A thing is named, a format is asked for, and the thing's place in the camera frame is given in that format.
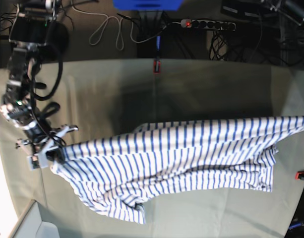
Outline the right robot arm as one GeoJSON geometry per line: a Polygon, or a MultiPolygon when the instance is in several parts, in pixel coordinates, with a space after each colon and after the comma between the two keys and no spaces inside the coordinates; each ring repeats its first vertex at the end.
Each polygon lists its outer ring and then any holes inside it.
{"type": "Polygon", "coordinates": [[[63,137],[78,129],[75,125],[53,128],[49,122],[49,117],[60,110],[52,97],[61,81],[68,44],[68,30],[58,22],[61,6],[59,0],[20,0],[9,34],[13,49],[0,112],[26,135],[15,146],[27,152],[32,170],[45,168],[49,162],[64,163],[63,137]],[[50,92],[40,96],[37,91],[47,86],[37,82],[36,76],[45,61],[56,61],[58,72],[50,92]]]}

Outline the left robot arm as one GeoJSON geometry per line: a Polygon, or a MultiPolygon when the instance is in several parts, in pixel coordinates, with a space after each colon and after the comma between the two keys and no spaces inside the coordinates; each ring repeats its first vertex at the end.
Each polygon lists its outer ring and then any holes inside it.
{"type": "Polygon", "coordinates": [[[304,0],[261,0],[260,2],[297,25],[304,25],[304,0]]]}

